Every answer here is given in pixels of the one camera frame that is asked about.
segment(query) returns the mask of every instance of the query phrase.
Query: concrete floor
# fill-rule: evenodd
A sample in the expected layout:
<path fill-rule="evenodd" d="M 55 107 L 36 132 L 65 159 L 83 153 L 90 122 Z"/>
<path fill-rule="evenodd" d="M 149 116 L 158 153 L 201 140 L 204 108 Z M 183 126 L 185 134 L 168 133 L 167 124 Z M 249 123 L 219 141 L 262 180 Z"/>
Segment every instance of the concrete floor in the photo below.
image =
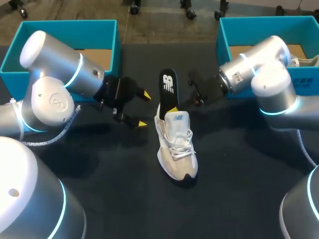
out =
<path fill-rule="evenodd" d="M 127 0 L 24 0 L 28 20 L 116 19 L 123 43 L 212 42 L 219 2 L 193 0 L 197 18 L 188 20 L 179 0 L 142 0 L 140 14 L 129 14 Z M 230 4 L 227 16 L 274 15 L 274 8 Z M 0 45 L 10 45 L 22 18 L 0 6 Z"/>

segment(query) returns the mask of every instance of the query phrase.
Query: black insole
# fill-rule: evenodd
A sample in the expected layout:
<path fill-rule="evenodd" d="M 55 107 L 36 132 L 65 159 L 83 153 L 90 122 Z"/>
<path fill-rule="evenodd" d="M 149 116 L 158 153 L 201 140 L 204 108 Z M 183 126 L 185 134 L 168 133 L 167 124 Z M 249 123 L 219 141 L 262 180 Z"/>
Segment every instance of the black insole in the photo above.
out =
<path fill-rule="evenodd" d="M 173 69 L 163 69 L 159 74 L 159 118 L 164 119 L 165 114 L 178 106 L 178 81 Z"/>

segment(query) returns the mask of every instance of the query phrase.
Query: shoebox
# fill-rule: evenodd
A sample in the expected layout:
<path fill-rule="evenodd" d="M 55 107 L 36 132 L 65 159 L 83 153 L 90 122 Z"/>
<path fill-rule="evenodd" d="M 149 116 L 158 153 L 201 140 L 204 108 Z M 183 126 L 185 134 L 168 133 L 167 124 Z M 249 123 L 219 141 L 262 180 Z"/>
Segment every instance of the shoebox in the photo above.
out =
<path fill-rule="evenodd" d="M 23 21 L 0 67 L 0 76 L 17 101 L 24 98 L 29 82 L 29 73 L 19 62 L 20 53 L 28 38 L 38 30 L 100 64 L 105 74 L 119 76 L 121 43 L 116 20 Z M 75 101 L 92 101 L 76 94 L 72 97 Z"/>
<path fill-rule="evenodd" d="M 264 39 L 277 35 L 291 54 L 311 59 L 319 55 L 319 24 L 313 16 L 265 16 L 221 18 L 217 33 L 218 64 L 235 59 Z M 287 68 L 298 95 L 319 95 L 319 67 Z M 251 89 L 229 97 L 253 97 Z"/>

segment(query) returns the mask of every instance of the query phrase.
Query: shoe tongue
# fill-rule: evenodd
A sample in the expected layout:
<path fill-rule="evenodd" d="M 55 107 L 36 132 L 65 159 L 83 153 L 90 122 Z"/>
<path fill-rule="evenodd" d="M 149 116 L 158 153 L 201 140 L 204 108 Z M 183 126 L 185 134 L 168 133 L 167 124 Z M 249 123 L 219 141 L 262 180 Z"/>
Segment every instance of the shoe tongue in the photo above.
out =
<path fill-rule="evenodd" d="M 189 127 L 189 114 L 186 111 L 169 112 L 165 115 L 166 132 L 170 140 L 174 136 L 187 135 Z M 176 143 L 184 143 L 184 140 L 178 138 Z"/>

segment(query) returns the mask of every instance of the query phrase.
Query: black table surface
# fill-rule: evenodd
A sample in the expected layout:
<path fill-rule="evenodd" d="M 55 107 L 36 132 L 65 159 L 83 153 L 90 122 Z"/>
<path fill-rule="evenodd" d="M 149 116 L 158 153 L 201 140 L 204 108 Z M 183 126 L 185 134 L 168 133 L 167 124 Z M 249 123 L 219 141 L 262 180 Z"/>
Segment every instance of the black table surface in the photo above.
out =
<path fill-rule="evenodd" d="M 7 47 L 0 48 L 0 60 Z M 299 147 L 271 131 L 254 100 L 221 100 L 190 108 L 198 179 L 191 188 L 172 183 L 157 159 L 154 115 L 158 75 L 174 68 L 180 100 L 191 92 L 187 72 L 217 72 L 214 44 L 123 45 L 122 73 L 152 97 L 126 108 L 149 126 L 128 129 L 82 107 L 67 135 L 32 150 L 76 195 L 87 215 L 88 239 L 282 239 L 279 206 L 310 171 Z M 0 103 L 10 95 L 0 82 Z M 39 141 L 52 135 L 36 135 Z"/>

